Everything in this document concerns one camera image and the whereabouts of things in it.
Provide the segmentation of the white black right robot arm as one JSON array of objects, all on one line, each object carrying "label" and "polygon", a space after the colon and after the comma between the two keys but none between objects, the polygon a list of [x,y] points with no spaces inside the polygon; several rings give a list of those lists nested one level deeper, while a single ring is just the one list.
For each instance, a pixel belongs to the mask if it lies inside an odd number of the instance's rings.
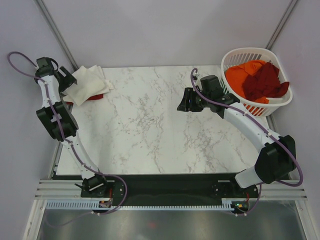
[{"label": "white black right robot arm", "polygon": [[186,87],[177,110],[201,112],[205,108],[209,108],[235,126],[250,140],[258,152],[254,166],[237,173],[234,181],[229,184],[229,191],[233,196],[242,196],[252,185],[280,181],[282,177],[296,169],[293,161],[296,147],[291,136],[280,136],[263,126],[231,93],[215,100],[208,100],[202,98],[193,88]]}]

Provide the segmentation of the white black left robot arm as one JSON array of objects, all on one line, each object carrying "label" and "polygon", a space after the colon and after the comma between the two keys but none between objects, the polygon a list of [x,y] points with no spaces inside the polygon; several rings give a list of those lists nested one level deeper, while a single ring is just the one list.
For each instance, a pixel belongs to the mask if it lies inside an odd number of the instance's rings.
[{"label": "white black left robot arm", "polygon": [[55,69],[51,63],[41,63],[35,79],[42,93],[42,106],[36,115],[49,135],[62,143],[76,162],[82,178],[82,184],[77,185],[82,190],[81,195],[106,196],[110,185],[81,143],[78,124],[61,99],[61,91],[76,83],[76,79],[63,66]]}]

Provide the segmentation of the cream white t shirt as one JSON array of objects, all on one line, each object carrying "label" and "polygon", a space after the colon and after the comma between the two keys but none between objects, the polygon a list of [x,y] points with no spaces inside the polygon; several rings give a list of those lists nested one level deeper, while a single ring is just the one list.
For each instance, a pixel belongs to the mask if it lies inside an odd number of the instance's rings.
[{"label": "cream white t shirt", "polygon": [[63,100],[65,102],[80,106],[90,97],[109,91],[103,70],[100,66],[94,65],[90,68],[81,66],[72,76],[76,79],[76,83],[73,83],[64,91]]}]

